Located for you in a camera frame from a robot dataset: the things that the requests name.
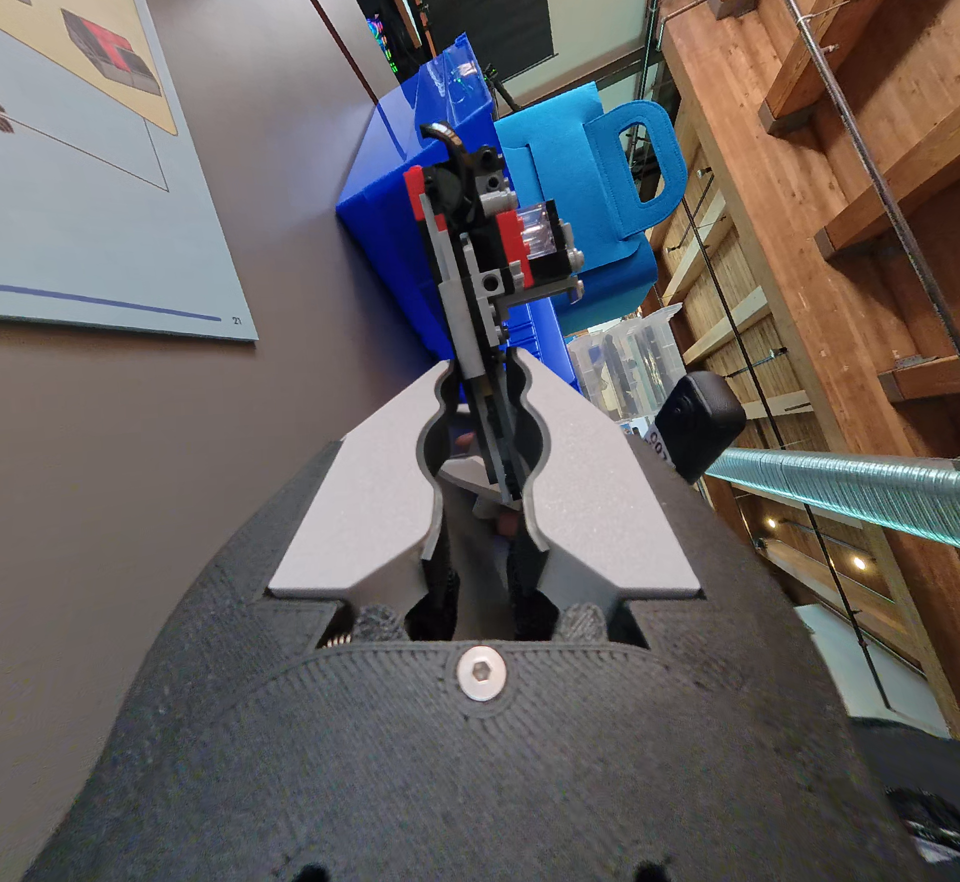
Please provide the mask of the computer tower with coloured lights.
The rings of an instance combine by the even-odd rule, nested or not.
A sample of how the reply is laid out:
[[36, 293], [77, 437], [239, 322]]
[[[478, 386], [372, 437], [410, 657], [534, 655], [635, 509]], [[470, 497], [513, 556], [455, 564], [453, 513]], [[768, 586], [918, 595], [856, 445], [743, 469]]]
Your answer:
[[379, 49], [387, 61], [390, 71], [396, 78], [400, 77], [400, 70], [397, 60], [391, 48], [391, 41], [386, 29], [386, 25], [379, 13], [374, 13], [366, 18], [366, 24], [374, 37]]

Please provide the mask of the clear plastic storage box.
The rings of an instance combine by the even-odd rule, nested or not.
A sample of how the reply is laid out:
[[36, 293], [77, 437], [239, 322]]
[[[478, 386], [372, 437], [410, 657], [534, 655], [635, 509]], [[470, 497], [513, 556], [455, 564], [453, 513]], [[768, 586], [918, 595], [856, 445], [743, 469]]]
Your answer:
[[571, 338], [566, 347], [581, 394], [614, 421], [654, 419], [688, 373], [670, 324], [681, 308]]

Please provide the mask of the toy brick instruction booklet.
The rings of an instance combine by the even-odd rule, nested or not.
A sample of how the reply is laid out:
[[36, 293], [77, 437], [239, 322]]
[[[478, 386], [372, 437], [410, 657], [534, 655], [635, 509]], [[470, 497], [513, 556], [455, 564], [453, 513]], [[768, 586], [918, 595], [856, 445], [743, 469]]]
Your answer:
[[146, 0], [1, 0], [2, 320], [253, 344]]

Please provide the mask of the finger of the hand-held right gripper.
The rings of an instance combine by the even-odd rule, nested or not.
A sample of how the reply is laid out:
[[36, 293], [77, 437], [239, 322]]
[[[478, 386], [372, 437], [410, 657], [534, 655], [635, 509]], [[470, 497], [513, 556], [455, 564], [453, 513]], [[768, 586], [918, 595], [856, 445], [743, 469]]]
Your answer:
[[451, 457], [438, 471], [438, 479], [446, 481], [475, 496], [474, 516], [499, 516], [501, 490], [490, 481], [486, 465], [480, 455]]

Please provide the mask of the grey desk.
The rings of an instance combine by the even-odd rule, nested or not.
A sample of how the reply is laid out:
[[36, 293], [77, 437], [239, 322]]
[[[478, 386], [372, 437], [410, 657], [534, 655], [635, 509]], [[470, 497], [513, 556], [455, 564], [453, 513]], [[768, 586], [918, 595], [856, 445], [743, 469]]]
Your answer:
[[432, 366], [334, 212], [374, 103], [315, 2], [146, 1], [259, 339], [3, 324], [2, 880], [216, 551]]

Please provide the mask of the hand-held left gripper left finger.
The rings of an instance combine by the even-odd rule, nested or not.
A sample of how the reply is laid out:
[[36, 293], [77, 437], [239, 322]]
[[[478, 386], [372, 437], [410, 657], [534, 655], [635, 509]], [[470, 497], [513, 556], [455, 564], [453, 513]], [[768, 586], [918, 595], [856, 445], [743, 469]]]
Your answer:
[[355, 611], [409, 611], [426, 597], [425, 564], [444, 517], [437, 476], [457, 404], [457, 366], [444, 360], [342, 438], [270, 578], [272, 595]]

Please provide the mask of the grey black toy brick model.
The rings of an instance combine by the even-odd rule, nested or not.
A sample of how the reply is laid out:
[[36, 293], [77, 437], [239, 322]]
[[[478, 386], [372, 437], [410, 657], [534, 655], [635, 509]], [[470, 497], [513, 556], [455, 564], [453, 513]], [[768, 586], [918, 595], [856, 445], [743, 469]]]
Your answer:
[[553, 200], [521, 206], [493, 145], [469, 151], [446, 120], [421, 124], [419, 134], [447, 157], [408, 168], [404, 182], [487, 480], [509, 504], [529, 474], [508, 391], [509, 312], [563, 293], [581, 300], [585, 255]]

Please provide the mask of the blue felt bag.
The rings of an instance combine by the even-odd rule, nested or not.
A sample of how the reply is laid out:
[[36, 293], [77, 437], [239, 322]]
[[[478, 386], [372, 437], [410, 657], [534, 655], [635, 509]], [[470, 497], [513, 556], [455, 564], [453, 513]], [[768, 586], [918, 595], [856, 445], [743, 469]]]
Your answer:
[[[652, 142], [664, 181], [647, 201], [621, 143], [635, 125]], [[666, 109], [639, 99], [605, 111], [591, 82], [510, 113], [494, 128], [521, 205], [553, 202], [584, 257], [582, 298], [552, 298], [562, 335], [635, 312], [658, 280], [647, 231], [674, 214], [689, 180]]]

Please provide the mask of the silver ventilation duct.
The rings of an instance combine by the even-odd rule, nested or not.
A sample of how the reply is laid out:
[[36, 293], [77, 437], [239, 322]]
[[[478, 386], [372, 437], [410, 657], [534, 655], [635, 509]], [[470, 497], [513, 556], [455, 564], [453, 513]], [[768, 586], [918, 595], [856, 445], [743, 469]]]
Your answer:
[[958, 460], [728, 448], [707, 474], [959, 547]]

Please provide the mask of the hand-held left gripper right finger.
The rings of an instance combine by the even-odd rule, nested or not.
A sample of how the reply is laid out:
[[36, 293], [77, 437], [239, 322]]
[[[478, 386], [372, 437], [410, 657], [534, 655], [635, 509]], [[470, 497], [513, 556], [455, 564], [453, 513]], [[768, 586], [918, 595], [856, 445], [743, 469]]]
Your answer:
[[510, 349], [510, 454], [522, 523], [508, 575], [522, 612], [688, 600], [701, 583], [627, 435], [525, 349]]

